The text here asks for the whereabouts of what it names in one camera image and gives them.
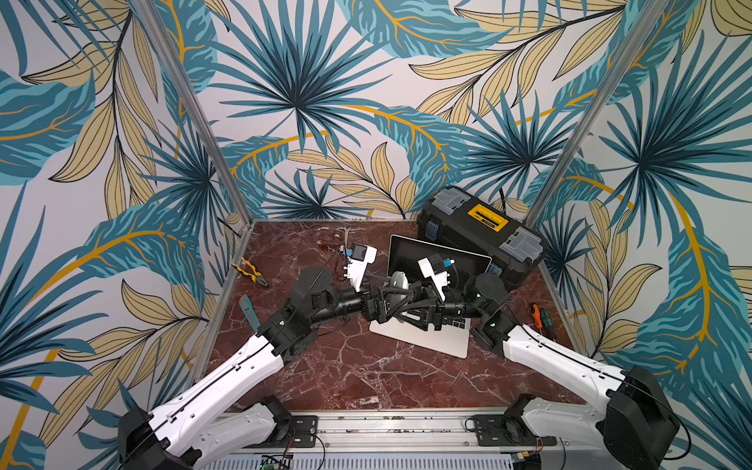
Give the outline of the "silver laptop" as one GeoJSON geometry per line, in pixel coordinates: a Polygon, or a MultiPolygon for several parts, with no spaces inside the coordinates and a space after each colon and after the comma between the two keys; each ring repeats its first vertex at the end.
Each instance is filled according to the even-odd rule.
{"type": "MultiPolygon", "coordinates": [[[[395,286],[403,287],[419,281],[430,289],[439,287],[438,298],[446,301],[462,299],[462,290],[474,275],[487,271],[491,258],[464,250],[448,248],[417,239],[393,235],[390,238],[388,274],[396,275],[395,286]]],[[[429,324],[425,331],[395,318],[386,323],[373,321],[372,333],[406,342],[455,358],[467,358],[470,320],[457,313],[443,318],[441,327],[429,324]]]]}

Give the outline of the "white wireless mouse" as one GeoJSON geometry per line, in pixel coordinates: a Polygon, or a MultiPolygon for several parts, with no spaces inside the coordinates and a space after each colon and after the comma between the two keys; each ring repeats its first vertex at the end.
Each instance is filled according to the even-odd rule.
{"type": "Polygon", "coordinates": [[[395,271],[390,276],[390,287],[400,290],[409,289],[409,280],[407,279],[407,275],[402,271],[395,271]]]}

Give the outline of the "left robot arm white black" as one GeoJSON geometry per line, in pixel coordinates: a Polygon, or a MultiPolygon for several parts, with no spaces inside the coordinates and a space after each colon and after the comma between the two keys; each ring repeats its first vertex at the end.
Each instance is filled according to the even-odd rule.
{"type": "Polygon", "coordinates": [[[121,469],[203,469],[245,448],[286,436],[290,414],[267,397],[235,418],[223,413],[256,385],[301,356],[318,337],[317,325],[363,315],[384,319],[391,290],[409,282],[396,272],[374,286],[337,289],[326,268],[304,270],[285,303],[231,358],[193,387],[150,411],[137,407],[117,425],[121,469]]]}

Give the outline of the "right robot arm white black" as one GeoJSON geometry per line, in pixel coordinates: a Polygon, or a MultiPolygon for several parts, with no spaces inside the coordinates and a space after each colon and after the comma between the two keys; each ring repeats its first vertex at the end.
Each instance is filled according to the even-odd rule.
{"type": "Polygon", "coordinates": [[[500,358],[546,376],[584,400],[583,405],[521,399],[514,420],[538,437],[556,437],[607,450],[629,469],[658,469],[677,434],[685,428],[657,378],[640,366],[624,370],[591,360],[536,332],[504,307],[509,293],[493,274],[473,276],[464,288],[448,288],[439,276],[409,282],[398,311],[416,311],[417,325],[440,325],[447,317],[477,317],[472,335],[479,346],[500,358]]]}

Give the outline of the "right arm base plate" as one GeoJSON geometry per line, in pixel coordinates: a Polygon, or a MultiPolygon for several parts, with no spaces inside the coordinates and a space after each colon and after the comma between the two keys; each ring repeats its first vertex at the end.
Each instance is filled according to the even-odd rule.
{"type": "Polygon", "coordinates": [[[476,414],[468,422],[480,447],[548,448],[558,443],[554,437],[534,435],[520,418],[506,414],[476,414]]]}

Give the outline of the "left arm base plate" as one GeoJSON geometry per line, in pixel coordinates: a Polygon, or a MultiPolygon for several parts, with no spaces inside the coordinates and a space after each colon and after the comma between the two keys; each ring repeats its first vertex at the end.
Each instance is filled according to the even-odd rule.
{"type": "Polygon", "coordinates": [[[254,448],[314,448],[318,423],[317,415],[293,415],[277,424],[270,437],[254,448]]]}

